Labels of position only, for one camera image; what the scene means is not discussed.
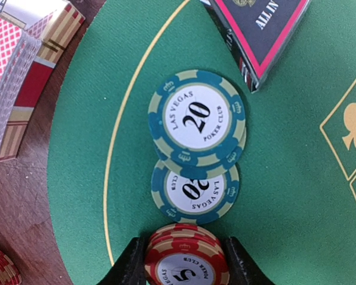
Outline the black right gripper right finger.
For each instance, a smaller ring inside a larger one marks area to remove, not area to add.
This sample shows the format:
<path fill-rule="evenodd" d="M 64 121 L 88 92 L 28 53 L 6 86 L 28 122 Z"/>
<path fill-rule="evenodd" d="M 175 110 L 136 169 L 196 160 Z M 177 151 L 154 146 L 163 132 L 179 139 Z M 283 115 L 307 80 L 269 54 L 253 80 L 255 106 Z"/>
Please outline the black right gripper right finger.
<path fill-rule="evenodd" d="M 274 285 L 236 237 L 224 239 L 224 253 L 230 273 L 229 284 Z"/>

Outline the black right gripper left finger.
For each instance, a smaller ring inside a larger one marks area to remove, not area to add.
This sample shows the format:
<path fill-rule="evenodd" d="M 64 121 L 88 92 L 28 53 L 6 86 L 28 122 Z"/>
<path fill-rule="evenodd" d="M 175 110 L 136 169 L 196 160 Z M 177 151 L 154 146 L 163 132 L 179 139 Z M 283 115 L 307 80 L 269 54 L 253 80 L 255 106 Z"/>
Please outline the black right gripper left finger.
<path fill-rule="evenodd" d="M 98 285 L 146 285 L 144 268 L 146 248 L 146 237 L 132 238 Z"/>

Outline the red 5 chip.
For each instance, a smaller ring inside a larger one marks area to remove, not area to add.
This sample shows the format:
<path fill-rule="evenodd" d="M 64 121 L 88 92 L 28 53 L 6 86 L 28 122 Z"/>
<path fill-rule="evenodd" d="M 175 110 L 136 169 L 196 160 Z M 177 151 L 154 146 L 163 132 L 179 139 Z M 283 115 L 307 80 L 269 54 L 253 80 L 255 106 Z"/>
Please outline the red 5 chip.
<path fill-rule="evenodd" d="M 144 265 L 148 284 L 220 285 L 230 282 L 219 239 L 194 224 L 169 224 L 153 233 Z"/>

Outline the green 20 chip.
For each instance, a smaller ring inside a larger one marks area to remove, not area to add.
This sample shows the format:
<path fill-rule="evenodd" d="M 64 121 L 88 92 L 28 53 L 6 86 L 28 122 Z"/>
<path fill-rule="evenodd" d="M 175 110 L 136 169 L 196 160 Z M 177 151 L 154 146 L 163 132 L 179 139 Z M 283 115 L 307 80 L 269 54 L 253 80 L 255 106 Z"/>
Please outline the green 20 chip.
<path fill-rule="evenodd" d="M 240 189 L 236 166 L 222 175 L 190 179 L 169 170 L 159 160 L 151 177 L 151 195 L 157 208 L 178 223 L 207 224 L 225 215 Z"/>
<path fill-rule="evenodd" d="M 190 69 L 165 79 L 152 95 L 148 124 L 163 164 L 186 178 L 222 175 L 243 152 L 241 96 L 229 80 L 210 71 Z"/>

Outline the red chip stack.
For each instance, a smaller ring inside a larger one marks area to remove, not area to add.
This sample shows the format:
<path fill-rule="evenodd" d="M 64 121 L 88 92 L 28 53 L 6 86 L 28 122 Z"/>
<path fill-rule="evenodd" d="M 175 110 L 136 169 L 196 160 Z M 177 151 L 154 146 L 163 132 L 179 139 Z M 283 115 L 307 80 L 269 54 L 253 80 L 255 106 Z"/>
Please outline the red chip stack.
<path fill-rule="evenodd" d="M 18 285 L 22 283 L 22 277 L 11 259 L 0 251 L 0 285 Z"/>

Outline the red backed card deck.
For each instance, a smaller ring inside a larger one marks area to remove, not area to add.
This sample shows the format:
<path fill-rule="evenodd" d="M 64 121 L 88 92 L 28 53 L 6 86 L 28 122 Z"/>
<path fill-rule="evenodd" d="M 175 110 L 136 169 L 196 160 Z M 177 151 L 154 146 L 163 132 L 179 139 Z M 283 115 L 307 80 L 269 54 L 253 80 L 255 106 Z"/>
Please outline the red backed card deck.
<path fill-rule="evenodd" d="M 0 16 L 0 145 L 15 100 L 41 40 Z"/>

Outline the round green poker mat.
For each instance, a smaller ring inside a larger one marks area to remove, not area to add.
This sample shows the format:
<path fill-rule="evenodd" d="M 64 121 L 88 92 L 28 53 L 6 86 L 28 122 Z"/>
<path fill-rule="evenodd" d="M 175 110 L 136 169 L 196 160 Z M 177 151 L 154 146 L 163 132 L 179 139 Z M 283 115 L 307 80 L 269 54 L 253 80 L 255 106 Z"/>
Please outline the round green poker mat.
<path fill-rule="evenodd" d="M 106 1 L 48 163 L 74 284 L 183 223 L 274 284 L 356 284 L 356 1 Z"/>

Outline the black red triangular dealer button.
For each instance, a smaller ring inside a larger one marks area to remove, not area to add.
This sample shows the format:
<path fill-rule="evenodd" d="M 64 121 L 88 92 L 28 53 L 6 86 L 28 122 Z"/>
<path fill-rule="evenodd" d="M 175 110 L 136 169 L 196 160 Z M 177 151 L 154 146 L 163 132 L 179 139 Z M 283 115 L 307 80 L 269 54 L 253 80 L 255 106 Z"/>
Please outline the black red triangular dealer button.
<path fill-rule="evenodd" d="M 258 91 L 308 9 L 308 0 L 202 1 L 251 93 Z"/>

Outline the playing card box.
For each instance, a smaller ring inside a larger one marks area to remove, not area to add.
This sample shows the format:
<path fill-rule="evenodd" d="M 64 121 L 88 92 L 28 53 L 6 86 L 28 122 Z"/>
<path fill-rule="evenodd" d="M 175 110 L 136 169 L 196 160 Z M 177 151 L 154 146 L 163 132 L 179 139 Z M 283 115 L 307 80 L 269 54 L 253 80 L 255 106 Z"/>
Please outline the playing card box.
<path fill-rule="evenodd" d="M 70 1 L 0 1 L 0 16 L 41 40 L 5 128 L 1 162 L 16 158 L 40 95 L 85 17 Z"/>

